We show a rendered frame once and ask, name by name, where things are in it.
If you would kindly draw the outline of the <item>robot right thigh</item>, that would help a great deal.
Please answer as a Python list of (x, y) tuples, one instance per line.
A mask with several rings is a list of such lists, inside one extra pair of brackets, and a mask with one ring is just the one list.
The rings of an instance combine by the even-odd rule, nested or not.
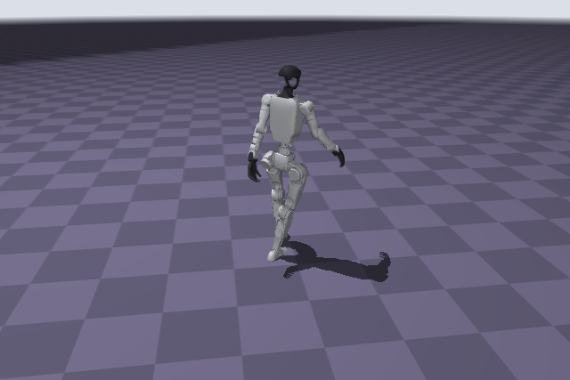
[(285, 202), (285, 205), (280, 206), (278, 210), (278, 216), (284, 220), (286, 213), (292, 209), (295, 210), (297, 206), (297, 202), (300, 199), (302, 191), (305, 187), (305, 181), (307, 177), (307, 168), (306, 166), (299, 164), (296, 161), (291, 161), (289, 163), (289, 187), (288, 187), (288, 195)]

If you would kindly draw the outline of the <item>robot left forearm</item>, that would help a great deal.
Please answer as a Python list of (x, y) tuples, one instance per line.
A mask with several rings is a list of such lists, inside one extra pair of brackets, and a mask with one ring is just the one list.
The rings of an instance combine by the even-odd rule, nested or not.
[(253, 152), (253, 159), (258, 158), (258, 152), (260, 151), (261, 141), (263, 140), (264, 136), (260, 133), (257, 133), (257, 125), (253, 134), (253, 140), (250, 145), (249, 152)]

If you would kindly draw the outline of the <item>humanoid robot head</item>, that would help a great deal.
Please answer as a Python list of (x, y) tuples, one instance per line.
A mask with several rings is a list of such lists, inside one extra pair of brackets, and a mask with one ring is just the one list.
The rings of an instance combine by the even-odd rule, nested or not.
[[(298, 86), (299, 78), (301, 76), (300, 69), (292, 65), (287, 65), (281, 68), (279, 76), (285, 78), (286, 85), (283, 87), (282, 93), (278, 94), (277, 97), (286, 98), (286, 99), (295, 97), (293, 95), (293, 90), (296, 89)], [(292, 77), (297, 79), (297, 83), (293, 87), (289, 84), (289, 80), (291, 80)]]

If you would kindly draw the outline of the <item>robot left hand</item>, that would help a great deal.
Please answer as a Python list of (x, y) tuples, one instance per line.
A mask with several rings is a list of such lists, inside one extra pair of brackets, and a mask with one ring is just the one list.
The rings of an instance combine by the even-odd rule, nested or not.
[(257, 171), (257, 159), (253, 159), (253, 152), (249, 152), (248, 154), (248, 177), (255, 182), (261, 182), (260, 180), (257, 179), (257, 175), (258, 174), (259, 177), (261, 177), (261, 174)]

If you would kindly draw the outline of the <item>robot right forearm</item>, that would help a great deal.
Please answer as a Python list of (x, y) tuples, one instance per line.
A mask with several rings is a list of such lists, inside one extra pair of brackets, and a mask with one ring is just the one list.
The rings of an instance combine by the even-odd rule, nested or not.
[(330, 153), (332, 154), (332, 151), (337, 151), (339, 152), (339, 147), (338, 145), (336, 145), (332, 140), (329, 139), (329, 136), (325, 133), (325, 131), (320, 128), (318, 130), (318, 136), (319, 136), (319, 140), (318, 142), (323, 145), (327, 151), (330, 151)]

